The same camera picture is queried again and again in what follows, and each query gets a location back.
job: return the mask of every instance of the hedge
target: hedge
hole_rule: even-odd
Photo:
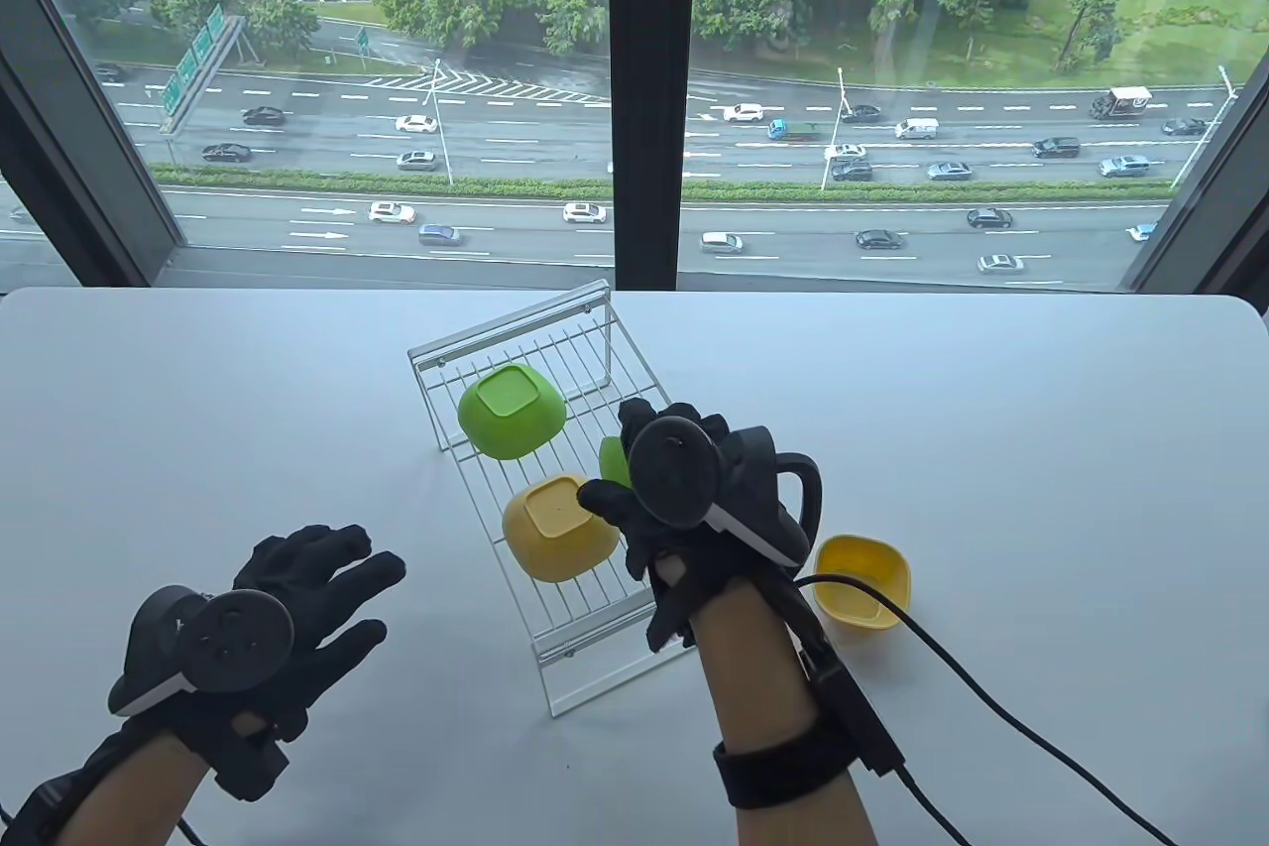
[[[305,170],[245,170],[245,167],[151,166],[159,184],[207,185],[222,189],[286,189],[367,194],[453,194],[457,198],[613,197],[612,180],[594,179],[454,179],[444,175],[368,175],[340,171],[324,175]],[[798,202],[798,203],[982,203],[1093,202],[1093,199],[1161,199],[1173,197],[1166,180],[1132,183],[966,183],[966,184],[831,184],[825,192],[802,183],[720,183],[684,180],[685,202]]]

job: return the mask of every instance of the yellow bowl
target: yellow bowl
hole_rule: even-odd
[[[860,534],[834,534],[815,557],[816,573],[848,575],[871,585],[907,611],[912,604],[912,569],[897,548]],[[893,628],[898,616],[874,597],[849,585],[815,586],[815,600],[832,620],[876,630]]]
[[[576,476],[530,485],[503,510],[503,537],[530,578],[567,582],[600,564],[617,548],[617,529],[577,505]]]

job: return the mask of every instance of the white wire dish rack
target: white wire dish rack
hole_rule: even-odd
[[[442,453],[458,465],[467,495],[528,629],[551,714],[557,717],[683,653],[667,643],[654,654],[645,628],[652,591],[626,571],[624,539],[598,568],[557,585],[529,578],[503,538],[503,510],[514,493],[557,474],[599,476],[599,441],[618,436],[617,407],[669,398],[612,306],[607,280],[409,353]],[[471,445],[458,426],[458,401],[481,375],[508,364],[533,367],[562,393],[561,433],[532,455],[499,462]]]

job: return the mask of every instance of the window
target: window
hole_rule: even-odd
[[[192,247],[613,265],[608,0],[52,1]]]
[[[1123,289],[1266,43],[1266,0],[694,0],[683,228],[745,247],[689,235],[680,270]],[[989,204],[1008,233],[967,225]],[[872,226],[906,247],[862,252]]]

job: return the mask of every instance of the black cable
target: black cable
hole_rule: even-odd
[[[1176,843],[1173,840],[1167,838],[1167,836],[1165,836],[1159,828],[1156,828],[1148,819],[1142,817],[1140,813],[1137,813],[1137,810],[1134,810],[1132,807],[1129,807],[1127,803],[1119,799],[1110,790],[1109,786],[1098,780],[1098,778],[1090,774],[1089,770],[1084,767],[1081,764],[1079,764],[1074,757],[1063,753],[1051,742],[1046,741],[1043,737],[1036,733],[1032,728],[1027,727],[1027,724],[1019,720],[1015,715],[1005,710],[999,704],[999,701],[996,701],[995,698],[992,698],[982,687],[978,686],[978,682],[970,676],[968,671],[961,667],[961,663],[947,652],[947,649],[942,646],[942,643],[934,641],[934,638],[924,628],[921,628],[920,624],[916,624],[916,621],[912,620],[909,616],[909,614],[904,611],[904,609],[901,609],[901,606],[896,605],[893,601],[882,595],[869,583],[860,582],[860,580],[851,578],[848,575],[838,575],[827,572],[820,575],[807,575],[807,577],[797,580],[798,589],[803,589],[807,585],[824,585],[824,583],[849,585],[851,589],[859,589],[859,591],[862,591],[864,595],[876,599],[882,605],[884,605],[890,611],[893,611],[895,616],[898,618],[898,620],[901,620],[904,624],[906,624],[911,629],[912,634],[915,634],[917,638],[925,642],[925,646],[929,647],[929,649],[933,651],[935,654],[938,654],[939,660],[943,661],[944,665],[950,667],[952,671],[956,672],[957,677],[964,681],[966,687],[970,687],[970,690],[978,696],[978,700],[983,701],[983,704],[986,704],[991,709],[991,713],[996,714],[1006,724],[1010,724],[1011,728],[1018,731],[1018,733],[1020,733],[1023,737],[1028,738],[1028,741],[1033,742],[1034,746],[1039,747],[1042,751],[1048,753],[1051,757],[1053,757],[1070,770],[1074,770],[1080,779],[1082,779],[1094,790],[1105,797],[1107,800],[1110,800],[1110,803],[1115,807],[1115,809],[1118,809],[1121,813],[1128,817],[1128,819],[1134,822],[1147,833],[1151,833],[1151,836],[1154,836],[1156,841],[1164,843],[1164,846],[1176,846]],[[931,810],[933,808],[926,805],[926,803],[921,803],[921,805],[924,805],[925,809]],[[935,813],[931,812],[931,814],[934,816],[935,819],[939,819],[939,817]]]

